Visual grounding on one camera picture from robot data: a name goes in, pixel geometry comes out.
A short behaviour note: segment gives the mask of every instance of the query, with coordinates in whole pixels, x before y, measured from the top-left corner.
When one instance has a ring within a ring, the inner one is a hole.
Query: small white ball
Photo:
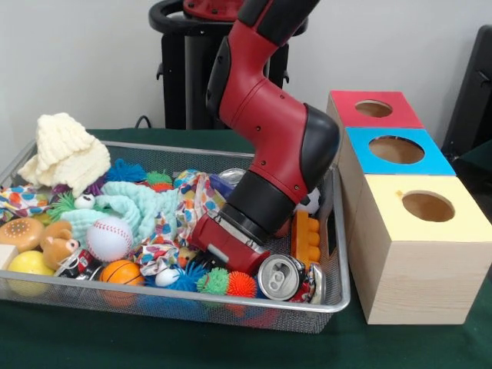
[[[83,194],[75,199],[74,206],[76,209],[92,209],[95,205],[93,194]]]
[[[155,285],[158,287],[167,287],[175,283],[179,278],[178,269],[164,269],[155,276]]]
[[[320,190],[315,188],[310,194],[307,194],[298,206],[295,207],[294,212],[302,210],[307,211],[310,215],[316,214],[316,211],[320,208],[320,197]]]
[[[96,221],[87,230],[89,252],[100,261],[112,262],[125,257],[133,244],[130,226],[120,218],[107,217]]]

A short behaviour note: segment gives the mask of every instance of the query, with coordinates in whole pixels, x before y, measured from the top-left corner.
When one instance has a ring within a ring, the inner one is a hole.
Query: white wall
[[[155,2],[1,0],[2,150],[20,149],[44,113],[90,128],[131,127],[147,114],[164,126],[161,36],[147,18]],[[490,0],[321,0],[291,42],[286,89],[322,110],[330,89],[401,90],[441,142],[491,12]]]

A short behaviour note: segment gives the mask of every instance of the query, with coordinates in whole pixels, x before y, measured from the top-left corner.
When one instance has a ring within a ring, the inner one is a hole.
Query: cream knitted hat
[[[78,197],[111,167],[108,149],[66,113],[42,115],[36,142],[38,154],[18,171],[35,186],[68,185]]]

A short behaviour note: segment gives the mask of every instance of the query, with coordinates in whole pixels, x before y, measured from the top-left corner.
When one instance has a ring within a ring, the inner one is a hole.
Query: orange lego block
[[[291,255],[309,269],[311,263],[319,263],[320,222],[309,218],[307,211],[297,211],[292,222]]]

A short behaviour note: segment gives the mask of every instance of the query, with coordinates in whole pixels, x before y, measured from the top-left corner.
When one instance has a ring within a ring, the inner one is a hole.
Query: circular hole
[[[442,196],[431,192],[413,192],[403,197],[403,206],[423,221],[444,222],[454,217],[453,205]]]
[[[369,143],[369,149],[379,159],[396,164],[415,164],[425,156],[424,149],[415,142],[397,136],[382,136]]]
[[[363,115],[373,118],[384,118],[393,112],[390,105],[377,100],[359,101],[355,105],[355,110]]]

